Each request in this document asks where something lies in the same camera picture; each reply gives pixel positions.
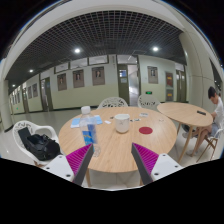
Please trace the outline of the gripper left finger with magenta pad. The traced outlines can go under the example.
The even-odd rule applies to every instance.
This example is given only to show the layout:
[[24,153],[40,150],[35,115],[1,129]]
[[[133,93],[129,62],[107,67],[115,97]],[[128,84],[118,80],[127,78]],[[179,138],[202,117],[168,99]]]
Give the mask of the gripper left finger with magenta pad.
[[58,155],[44,170],[81,186],[93,156],[93,145],[83,146],[67,156]]

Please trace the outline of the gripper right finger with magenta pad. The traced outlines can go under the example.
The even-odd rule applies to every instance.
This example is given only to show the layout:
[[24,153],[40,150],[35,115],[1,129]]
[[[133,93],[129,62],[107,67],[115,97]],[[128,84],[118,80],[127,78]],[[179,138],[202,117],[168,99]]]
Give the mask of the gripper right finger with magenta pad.
[[132,144],[131,153],[140,174],[142,185],[150,184],[182,169],[168,154],[157,154],[137,143]]

